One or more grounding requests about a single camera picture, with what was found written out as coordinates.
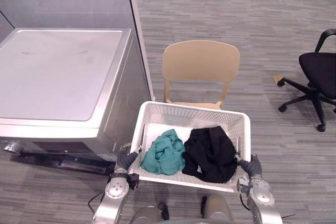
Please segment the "plastic basket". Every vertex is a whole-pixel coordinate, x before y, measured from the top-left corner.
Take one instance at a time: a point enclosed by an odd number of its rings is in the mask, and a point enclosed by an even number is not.
[[[191,129],[218,125],[231,139],[242,159],[250,161],[250,120],[246,114],[160,102],[143,103],[135,126],[131,152],[139,145],[142,145],[143,150],[131,165],[130,173],[139,174],[140,180],[236,192],[238,178],[246,176],[240,167],[237,167],[236,173],[228,182],[222,184],[207,183],[182,172],[171,176],[157,175],[140,168],[145,152],[164,131],[175,129],[179,138],[185,142],[189,138]]]

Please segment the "silver appliance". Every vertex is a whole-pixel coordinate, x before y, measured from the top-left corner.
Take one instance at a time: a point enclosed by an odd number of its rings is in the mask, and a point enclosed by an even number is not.
[[[150,100],[130,29],[15,29],[0,44],[0,139],[12,153],[110,154]]]

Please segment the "clothing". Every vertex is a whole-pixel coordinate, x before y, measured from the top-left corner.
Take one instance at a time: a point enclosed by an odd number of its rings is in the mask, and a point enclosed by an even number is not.
[[[211,183],[227,182],[235,173],[236,150],[222,127],[193,129],[184,146],[182,173]]]
[[[141,168],[155,174],[173,175],[185,166],[185,147],[174,129],[164,132],[148,149]]]

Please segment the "teal cloth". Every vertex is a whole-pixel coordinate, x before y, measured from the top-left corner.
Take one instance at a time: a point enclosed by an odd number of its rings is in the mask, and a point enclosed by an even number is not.
[[[148,149],[141,168],[155,174],[173,175],[185,166],[185,147],[174,129],[164,132]]]

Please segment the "black garment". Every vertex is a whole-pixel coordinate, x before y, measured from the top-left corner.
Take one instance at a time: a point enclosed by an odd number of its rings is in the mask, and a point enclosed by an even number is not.
[[[235,173],[236,150],[222,127],[193,129],[184,143],[182,173],[211,183],[224,183]]]

